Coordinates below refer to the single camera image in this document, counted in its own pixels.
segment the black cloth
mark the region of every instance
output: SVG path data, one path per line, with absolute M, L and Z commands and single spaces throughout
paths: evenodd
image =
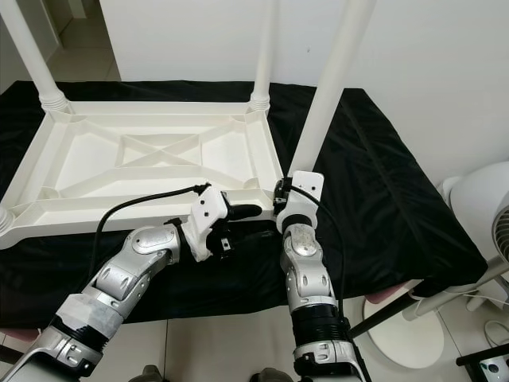
M 246 102 L 252 83 L 60 83 L 70 100 Z M 285 173 L 315 89 L 271 84 L 270 131 Z M 0 96 L 0 197 L 44 116 L 30 82 Z M 362 89 L 347 89 L 315 171 L 325 175 L 322 201 L 341 237 L 318 213 L 317 237 L 334 287 L 347 256 L 345 297 L 370 294 L 409 279 L 428 293 L 475 282 L 486 263 L 419 168 L 383 113 Z M 286 303 L 279 267 L 281 237 L 272 222 L 238 223 L 238 253 L 223 262 L 167 267 L 151 283 L 129 321 L 242 314 Z M 108 232 L 112 255 L 126 232 Z M 0 253 L 0 327 L 46 325 L 87 272 L 93 234 L 30 238 Z

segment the black rubber grip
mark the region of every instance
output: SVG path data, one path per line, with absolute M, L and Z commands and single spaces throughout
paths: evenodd
M 228 209 L 228 220 L 241 220 L 247 217 L 258 216 L 262 213 L 259 205 L 232 205 Z
M 283 232 L 285 232 L 286 229 L 292 224 L 305 224 L 311 226 L 311 219 L 309 219 L 306 215 L 290 215 L 284 219 L 281 224 Z
M 348 324 L 342 322 L 337 307 L 320 304 L 292 313 L 293 335 L 297 346 L 317 341 L 347 341 Z
M 62 318 L 59 316 L 55 316 L 49 324 L 99 353 L 103 351 L 104 345 L 109 341 L 106 336 L 89 325 L 82 326 L 76 330 L 71 329 L 62 322 Z

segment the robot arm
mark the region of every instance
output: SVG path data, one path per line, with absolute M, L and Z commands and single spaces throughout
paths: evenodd
M 295 369 L 306 381 L 369 382 L 322 263 L 323 251 L 314 232 L 317 206 L 290 189 L 297 187 L 319 199 L 322 184 L 320 174 L 296 171 L 292 179 L 280 182 L 274 199 L 277 227 L 283 234 L 281 265 L 297 344 Z M 82 293 L 68 296 L 49 327 L 2 381 L 69 382 L 90 376 L 103 356 L 104 345 L 158 272 L 178 263 L 183 248 L 188 248 L 196 261 L 207 259 L 212 254 L 210 237 L 220 242 L 213 246 L 217 248 L 215 254 L 227 254 L 231 243 L 226 222 L 260 212 L 258 206 L 230 206 L 223 193 L 209 186 L 193 203 L 186 223 L 132 231 L 122 250 L 103 265 Z M 214 231 L 219 235 L 210 235 Z
M 297 348 L 295 371 L 313 382 L 370 382 L 359 350 L 350 338 L 350 325 L 338 307 L 323 251 L 315 238 L 317 205 L 291 188 L 319 200 L 324 178 L 295 171 L 276 188 L 276 225 L 283 234 L 281 256 L 286 293 Z

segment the white bracket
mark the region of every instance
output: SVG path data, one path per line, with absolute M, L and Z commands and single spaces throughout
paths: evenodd
M 295 171 L 292 177 L 292 185 L 302 189 L 302 191 L 306 191 L 317 200 L 320 200 L 321 189 L 324 186 L 324 176 L 321 173 Z M 284 233 L 282 231 L 282 224 L 288 216 L 304 215 L 311 220 L 313 228 L 316 228 L 318 225 L 317 209 L 318 206 L 310 199 L 296 191 L 290 190 L 286 207 L 276 218 L 276 227 L 280 233 Z
M 228 215 L 228 208 L 221 192 L 214 186 L 207 189 L 191 205 L 188 221 L 182 231 L 196 261 L 208 259 L 212 253 L 207 249 L 207 236 L 212 225 Z

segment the pink cushion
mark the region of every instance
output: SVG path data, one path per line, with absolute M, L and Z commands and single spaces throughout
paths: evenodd
M 0 329 L 0 332 L 24 342 L 32 342 L 39 337 L 37 329 Z
M 392 287 L 385 289 L 379 293 L 367 294 L 366 300 L 368 300 L 371 304 L 379 304 L 386 298 L 389 298 L 391 295 L 396 293 L 399 290 L 399 288 L 401 288 L 405 284 L 406 283 L 392 286 Z

